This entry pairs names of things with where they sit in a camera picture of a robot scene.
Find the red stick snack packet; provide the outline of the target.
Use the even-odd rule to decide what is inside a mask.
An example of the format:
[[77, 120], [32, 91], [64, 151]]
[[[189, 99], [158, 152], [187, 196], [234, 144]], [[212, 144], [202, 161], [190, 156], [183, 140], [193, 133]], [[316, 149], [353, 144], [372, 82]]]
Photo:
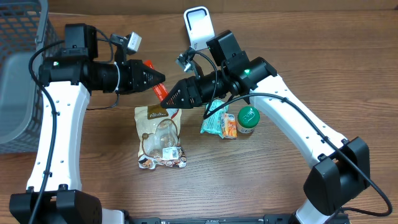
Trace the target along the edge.
[[[150, 60], [146, 60], [144, 62], [144, 64], [147, 65], [148, 67], [154, 69], [154, 66]], [[160, 84], [156, 85], [155, 87], [153, 87], [153, 91], [155, 92], [159, 101], [163, 101], [169, 94], [169, 92], [167, 91], [167, 89], [163, 83], [160, 83]]]

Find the teal snack packet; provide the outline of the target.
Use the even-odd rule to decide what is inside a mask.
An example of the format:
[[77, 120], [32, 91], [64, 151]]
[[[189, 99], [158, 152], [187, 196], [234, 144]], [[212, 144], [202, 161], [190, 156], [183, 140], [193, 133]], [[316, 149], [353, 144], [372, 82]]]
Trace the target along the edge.
[[221, 139], [236, 139], [236, 118], [228, 113], [228, 106], [216, 111], [209, 118], [204, 119], [201, 125], [200, 133], [209, 133], [218, 135]]

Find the beige dried food bag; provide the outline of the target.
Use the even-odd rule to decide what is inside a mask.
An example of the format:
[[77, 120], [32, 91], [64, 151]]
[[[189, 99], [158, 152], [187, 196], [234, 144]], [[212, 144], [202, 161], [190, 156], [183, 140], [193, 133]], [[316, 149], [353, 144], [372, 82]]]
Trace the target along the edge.
[[137, 154], [139, 167], [186, 167], [187, 158], [180, 143], [182, 111], [150, 105], [137, 107], [134, 112], [140, 140]]

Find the green lid jar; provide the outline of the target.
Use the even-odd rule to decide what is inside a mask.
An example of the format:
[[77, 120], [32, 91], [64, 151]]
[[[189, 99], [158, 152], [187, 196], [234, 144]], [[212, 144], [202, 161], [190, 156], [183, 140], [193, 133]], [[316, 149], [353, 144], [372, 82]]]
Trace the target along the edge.
[[245, 106], [238, 113], [237, 130], [243, 134], [252, 133], [259, 120], [260, 114], [258, 110], [253, 106]]

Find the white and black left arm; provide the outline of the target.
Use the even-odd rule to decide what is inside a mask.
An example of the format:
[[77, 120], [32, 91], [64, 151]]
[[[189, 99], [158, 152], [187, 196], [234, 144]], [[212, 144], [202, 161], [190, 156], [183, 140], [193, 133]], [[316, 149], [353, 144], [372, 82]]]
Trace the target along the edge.
[[125, 210], [103, 208], [81, 189], [80, 146], [85, 112], [93, 91], [128, 95], [151, 89], [165, 76], [133, 60], [141, 43], [136, 33], [113, 34], [107, 42], [114, 62], [98, 58], [98, 30], [67, 24], [58, 52], [30, 75], [43, 95], [39, 147], [26, 191], [10, 197], [9, 209], [19, 223], [132, 223]]

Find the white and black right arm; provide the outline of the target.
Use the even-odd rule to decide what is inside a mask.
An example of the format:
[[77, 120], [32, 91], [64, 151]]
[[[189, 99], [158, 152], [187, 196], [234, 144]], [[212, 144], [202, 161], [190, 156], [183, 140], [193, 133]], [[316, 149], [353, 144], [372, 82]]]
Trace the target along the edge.
[[188, 49], [177, 62], [195, 75], [180, 80], [162, 100], [163, 108], [191, 109], [231, 94], [264, 113], [293, 142], [310, 173], [305, 203], [291, 215], [266, 215], [265, 223], [348, 223], [345, 204], [368, 188], [369, 147], [347, 139], [317, 118], [287, 87], [265, 59], [250, 60], [230, 30], [207, 43], [213, 72], [204, 75]]

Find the white barcode scanner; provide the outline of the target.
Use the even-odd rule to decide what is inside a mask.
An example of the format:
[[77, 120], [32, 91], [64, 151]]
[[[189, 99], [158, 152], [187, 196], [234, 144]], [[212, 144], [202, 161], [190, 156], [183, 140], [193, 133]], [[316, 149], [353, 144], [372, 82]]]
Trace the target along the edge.
[[206, 42], [215, 36], [209, 10], [205, 6], [187, 9], [183, 13], [190, 46], [195, 50], [207, 48]]

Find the grey plastic mesh basket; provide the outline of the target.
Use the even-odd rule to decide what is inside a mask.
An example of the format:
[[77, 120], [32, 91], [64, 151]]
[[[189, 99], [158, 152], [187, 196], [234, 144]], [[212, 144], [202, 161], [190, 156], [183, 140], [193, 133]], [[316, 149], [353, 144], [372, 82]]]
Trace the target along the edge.
[[58, 40], [47, 0], [1, 0], [1, 153], [37, 151], [43, 100], [29, 60]]

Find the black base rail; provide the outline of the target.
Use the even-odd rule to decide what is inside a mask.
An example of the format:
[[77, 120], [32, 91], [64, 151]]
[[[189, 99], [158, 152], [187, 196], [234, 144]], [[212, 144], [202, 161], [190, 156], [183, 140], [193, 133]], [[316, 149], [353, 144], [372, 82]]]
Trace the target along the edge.
[[299, 223], [292, 214], [264, 215], [263, 217], [228, 218], [130, 218], [133, 224], [291, 224]]

